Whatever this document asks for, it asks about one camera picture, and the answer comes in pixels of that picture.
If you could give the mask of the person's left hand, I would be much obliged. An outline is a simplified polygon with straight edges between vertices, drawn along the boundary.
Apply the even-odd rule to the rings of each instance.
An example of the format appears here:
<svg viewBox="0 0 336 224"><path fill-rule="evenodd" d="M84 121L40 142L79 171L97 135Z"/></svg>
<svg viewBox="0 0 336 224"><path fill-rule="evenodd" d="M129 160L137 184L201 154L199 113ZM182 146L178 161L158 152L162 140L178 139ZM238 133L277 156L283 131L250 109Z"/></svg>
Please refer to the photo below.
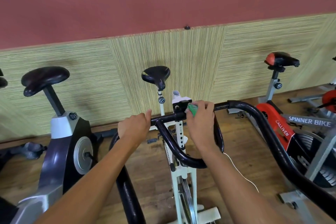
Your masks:
<svg viewBox="0 0 336 224"><path fill-rule="evenodd" d="M118 123L118 134L122 141L137 148L147 137L150 128L145 124L145 113L132 115Z"/></svg>

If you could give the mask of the person's right hand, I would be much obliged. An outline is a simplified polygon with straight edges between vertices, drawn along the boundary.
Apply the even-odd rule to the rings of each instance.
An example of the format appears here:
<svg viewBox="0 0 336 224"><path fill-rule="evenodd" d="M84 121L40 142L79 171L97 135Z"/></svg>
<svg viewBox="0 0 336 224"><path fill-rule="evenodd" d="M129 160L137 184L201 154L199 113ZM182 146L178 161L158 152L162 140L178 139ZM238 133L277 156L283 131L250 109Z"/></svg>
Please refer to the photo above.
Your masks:
<svg viewBox="0 0 336 224"><path fill-rule="evenodd" d="M214 103L204 100L193 102L198 111L192 120L187 120L190 137L203 159L218 150L214 138Z"/></svg>

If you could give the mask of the green cleaning cloth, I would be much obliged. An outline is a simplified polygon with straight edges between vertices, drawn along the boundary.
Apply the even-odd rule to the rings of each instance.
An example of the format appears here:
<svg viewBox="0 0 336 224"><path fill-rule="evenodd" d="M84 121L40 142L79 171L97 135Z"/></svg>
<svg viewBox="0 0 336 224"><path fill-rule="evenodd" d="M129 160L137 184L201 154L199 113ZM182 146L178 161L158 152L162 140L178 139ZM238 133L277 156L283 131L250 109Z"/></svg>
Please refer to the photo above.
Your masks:
<svg viewBox="0 0 336 224"><path fill-rule="evenodd" d="M195 104L192 104L192 103L188 103L186 112L187 112L187 110L192 114L193 117L195 117L195 115L198 111L198 106L195 105Z"/></svg>

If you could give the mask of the person's left forearm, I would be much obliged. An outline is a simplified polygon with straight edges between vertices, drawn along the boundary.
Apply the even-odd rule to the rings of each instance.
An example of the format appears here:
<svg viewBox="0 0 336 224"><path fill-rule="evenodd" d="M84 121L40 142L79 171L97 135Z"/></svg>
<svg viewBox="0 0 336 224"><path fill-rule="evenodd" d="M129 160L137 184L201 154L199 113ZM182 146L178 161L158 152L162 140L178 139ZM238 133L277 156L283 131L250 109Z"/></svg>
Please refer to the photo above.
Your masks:
<svg viewBox="0 0 336 224"><path fill-rule="evenodd" d="M143 138L123 137L34 224L94 224L114 184L126 203L126 213L140 209L125 163Z"/></svg>

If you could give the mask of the person's right forearm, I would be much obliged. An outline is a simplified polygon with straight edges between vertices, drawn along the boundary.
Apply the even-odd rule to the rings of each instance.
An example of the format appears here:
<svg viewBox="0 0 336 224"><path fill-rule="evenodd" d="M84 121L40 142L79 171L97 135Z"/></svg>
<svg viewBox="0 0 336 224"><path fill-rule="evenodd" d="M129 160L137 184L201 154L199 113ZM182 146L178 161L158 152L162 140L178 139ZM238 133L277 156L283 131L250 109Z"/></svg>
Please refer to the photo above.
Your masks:
<svg viewBox="0 0 336 224"><path fill-rule="evenodd" d="M290 224L217 146L199 148L234 224Z"/></svg>

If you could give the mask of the small black bike saddle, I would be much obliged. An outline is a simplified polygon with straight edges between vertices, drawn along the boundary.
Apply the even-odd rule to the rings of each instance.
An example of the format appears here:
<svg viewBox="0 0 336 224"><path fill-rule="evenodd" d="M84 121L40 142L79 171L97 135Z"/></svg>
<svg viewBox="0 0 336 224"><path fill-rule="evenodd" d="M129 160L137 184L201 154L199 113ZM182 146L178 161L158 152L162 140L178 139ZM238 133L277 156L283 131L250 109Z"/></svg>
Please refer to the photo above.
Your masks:
<svg viewBox="0 0 336 224"><path fill-rule="evenodd" d="M141 78L143 81L157 86L158 91L166 88L165 82L170 76L170 69L166 66L153 66L145 69Z"/></svg>

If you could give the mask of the red grey spin bike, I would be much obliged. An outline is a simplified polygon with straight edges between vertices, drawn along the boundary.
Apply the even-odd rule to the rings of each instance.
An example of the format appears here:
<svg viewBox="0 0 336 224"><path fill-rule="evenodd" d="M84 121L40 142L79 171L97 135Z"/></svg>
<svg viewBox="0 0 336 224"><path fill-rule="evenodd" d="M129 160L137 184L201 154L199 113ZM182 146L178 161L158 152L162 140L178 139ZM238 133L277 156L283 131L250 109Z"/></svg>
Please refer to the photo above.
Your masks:
<svg viewBox="0 0 336 224"><path fill-rule="evenodd" d="M277 139L296 169L321 189L336 192L336 120L288 115L272 102L275 89L282 87L279 72L285 67L269 66L273 71L267 94L259 98L256 108L264 114ZM294 131L290 125L326 128L324 137L309 131Z"/></svg>

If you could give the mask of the grey black exercise bike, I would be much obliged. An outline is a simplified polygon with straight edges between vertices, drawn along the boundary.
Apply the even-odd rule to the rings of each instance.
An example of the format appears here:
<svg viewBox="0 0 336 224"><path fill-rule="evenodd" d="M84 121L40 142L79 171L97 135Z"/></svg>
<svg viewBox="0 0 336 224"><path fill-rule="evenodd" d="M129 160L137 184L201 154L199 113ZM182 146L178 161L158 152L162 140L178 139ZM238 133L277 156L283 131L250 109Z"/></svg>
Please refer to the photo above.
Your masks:
<svg viewBox="0 0 336 224"><path fill-rule="evenodd" d="M37 191L19 201L9 224L33 224L97 163L99 146L117 129L92 133L89 121L65 111L51 84L26 86L25 96L44 91L56 115L44 157Z"/></svg>

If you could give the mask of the red black bike saddle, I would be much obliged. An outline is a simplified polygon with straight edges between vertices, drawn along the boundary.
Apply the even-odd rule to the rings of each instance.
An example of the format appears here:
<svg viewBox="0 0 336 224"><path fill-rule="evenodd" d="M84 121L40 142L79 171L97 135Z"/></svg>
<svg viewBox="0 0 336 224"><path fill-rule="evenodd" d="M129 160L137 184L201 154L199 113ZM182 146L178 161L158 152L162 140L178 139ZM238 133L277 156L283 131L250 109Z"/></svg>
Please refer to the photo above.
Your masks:
<svg viewBox="0 0 336 224"><path fill-rule="evenodd" d="M300 61L298 59L285 52L271 52L267 55L264 63L272 67L298 67L300 65Z"/></svg>

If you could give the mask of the wide black bike saddle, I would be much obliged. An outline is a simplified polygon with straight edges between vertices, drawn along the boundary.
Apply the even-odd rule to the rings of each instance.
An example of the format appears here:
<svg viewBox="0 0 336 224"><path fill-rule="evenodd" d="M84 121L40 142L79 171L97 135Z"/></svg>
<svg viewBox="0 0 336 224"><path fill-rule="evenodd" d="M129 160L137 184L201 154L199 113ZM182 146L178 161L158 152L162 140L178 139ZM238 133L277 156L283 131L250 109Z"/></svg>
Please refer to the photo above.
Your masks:
<svg viewBox="0 0 336 224"><path fill-rule="evenodd" d="M46 66L27 72L21 83L25 87L23 95L30 97L48 86L61 83L70 77L70 72L61 66Z"/></svg>

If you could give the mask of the grey bike pedal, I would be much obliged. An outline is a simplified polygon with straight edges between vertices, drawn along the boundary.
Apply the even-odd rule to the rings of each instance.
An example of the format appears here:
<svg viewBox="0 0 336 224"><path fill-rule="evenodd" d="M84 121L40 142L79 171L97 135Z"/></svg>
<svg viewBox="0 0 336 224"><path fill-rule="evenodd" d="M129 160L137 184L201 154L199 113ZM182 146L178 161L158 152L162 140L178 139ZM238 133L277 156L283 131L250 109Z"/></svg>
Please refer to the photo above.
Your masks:
<svg viewBox="0 0 336 224"><path fill-rule="evenodd" d="M47 146L43 146L42 144L27 142L25 144L12 147L9 151L13 155L21 154L27 159L38 159L43 152L47 150L47 148Z"/></svg>

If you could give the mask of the grey bike with red flywheel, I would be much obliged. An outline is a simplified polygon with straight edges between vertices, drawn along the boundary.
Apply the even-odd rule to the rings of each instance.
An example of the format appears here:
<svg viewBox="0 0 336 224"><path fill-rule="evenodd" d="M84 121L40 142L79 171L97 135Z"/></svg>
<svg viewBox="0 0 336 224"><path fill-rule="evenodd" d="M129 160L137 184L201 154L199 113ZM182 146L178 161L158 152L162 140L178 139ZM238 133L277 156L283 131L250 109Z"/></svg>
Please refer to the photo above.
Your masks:
<svg viewBox="0 0 336 224"><path fill-rule="evenodd" d="M287 101L289 103L305 102L309 105L307 108L309 114L315 117L336 120L336 77L329 85L335 86L335 88L331 89L330 87L320 86L319 88L324 93L289 98Z"/></svg>

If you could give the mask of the black bike saddle edge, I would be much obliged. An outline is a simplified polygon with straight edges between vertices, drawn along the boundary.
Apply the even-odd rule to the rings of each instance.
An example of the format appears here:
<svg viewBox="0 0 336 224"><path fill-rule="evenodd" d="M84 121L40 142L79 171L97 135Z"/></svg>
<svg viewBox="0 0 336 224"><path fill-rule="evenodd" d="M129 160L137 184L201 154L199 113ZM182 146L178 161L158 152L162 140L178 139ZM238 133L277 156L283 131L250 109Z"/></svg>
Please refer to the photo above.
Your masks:
<svg viewBox="0 0 336 224"><path fill-rule="evenodd" d="M0 89L4 89L8 86L8 81L4 78L4 74L0 69Z"/></svg>

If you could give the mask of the white spin bike frame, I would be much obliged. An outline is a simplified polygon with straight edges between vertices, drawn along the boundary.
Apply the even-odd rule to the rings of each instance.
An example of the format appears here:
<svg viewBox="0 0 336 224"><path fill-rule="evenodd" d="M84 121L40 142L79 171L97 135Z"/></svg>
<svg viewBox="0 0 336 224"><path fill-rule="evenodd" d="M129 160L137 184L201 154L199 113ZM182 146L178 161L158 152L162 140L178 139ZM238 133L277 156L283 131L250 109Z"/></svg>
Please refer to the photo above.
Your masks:
<svg viewBox="0 0 336 224"><path fill-rule="evenodd" d="M173 114L178 113L179 109L181 110L177 105L178 103L185 105L189 102L191 102L191 98L181 97L177 90L172 91ZM177 142L179 148L186 154L185 145L188 138L184 135L183 120L175 121L173 118L173 121L165 122L164 125ZM169 129L169 126L172 125L175 125L175 132ZM152 125L150 130L158 130L158 128ZM200 205L197 202L197 169L181 162L163 139L161 130L158 131L160 132L157 134L157 138L148 140L148 144L156 142L160 138L162 139L170 168L172 191L177 214L175 221L165 224L216 224L216 220L221 218L218 208L213 207L204 210L204 205Z"/></svg>

